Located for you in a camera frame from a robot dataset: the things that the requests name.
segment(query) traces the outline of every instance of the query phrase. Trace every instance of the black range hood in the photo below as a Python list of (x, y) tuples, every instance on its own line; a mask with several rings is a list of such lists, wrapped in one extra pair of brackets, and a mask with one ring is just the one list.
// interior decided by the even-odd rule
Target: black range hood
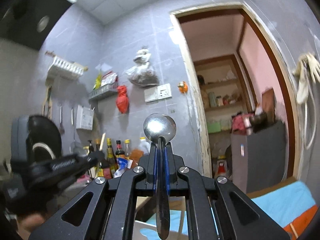
[(14, 0), (0, 21), (0, 37), (40, 50), (49, 32), (76, 0)]

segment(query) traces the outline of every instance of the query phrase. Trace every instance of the green box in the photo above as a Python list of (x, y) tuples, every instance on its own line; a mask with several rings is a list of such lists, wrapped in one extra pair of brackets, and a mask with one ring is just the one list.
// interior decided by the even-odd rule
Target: green box
[(220, 122), (207, 122), (208, 133), (215, 133), (221, 131)]

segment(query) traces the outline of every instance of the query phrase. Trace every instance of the red package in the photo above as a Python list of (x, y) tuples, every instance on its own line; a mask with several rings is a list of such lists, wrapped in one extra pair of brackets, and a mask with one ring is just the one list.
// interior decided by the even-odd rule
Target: red package
[(121, 114), (125, 114), (128, 111), (129, 98), (127, 96), (127, 87), (118, 86), (118, 97), (116, 99), (116, 106)]

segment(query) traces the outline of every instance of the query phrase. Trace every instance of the screw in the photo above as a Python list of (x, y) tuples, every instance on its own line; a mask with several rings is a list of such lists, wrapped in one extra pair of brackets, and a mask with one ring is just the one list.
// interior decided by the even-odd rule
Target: screw
[(217, 178), (217, 181), (221, 184), (225, 184), (228, 180), (226, 177), (220, 176)]
[(180, 171), (181, 173), (188, 173), (188, 172), (189, 172), (189, 168), (188, 168), (188, 167), (181, 167), (181, 168), (179, 169), (179, 171)]
[(143, 172), (143, 168), (142, 168), (141, 166), (137, 166), (137, 167), (134, 167), (134, 168), (133, 168), (133, 171), (134, 171), (135, 173), (140, 173), (140, 172)]
[(94, 181), (97, 184), (103, 184), (106, 181), (106, 179), (104, 177), (97, 177), (97, 178), (95, 178)]

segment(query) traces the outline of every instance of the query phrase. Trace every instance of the spoon handle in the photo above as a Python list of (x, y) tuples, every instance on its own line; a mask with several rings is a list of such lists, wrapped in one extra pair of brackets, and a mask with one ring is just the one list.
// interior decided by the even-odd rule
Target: spoon handle
[(157, 145), (156, 225), (158, 235), (162, 240), (168, 238), (170, 229), (170, 209), (165, 180), (164, 147), (165, 140), (160, 137)]

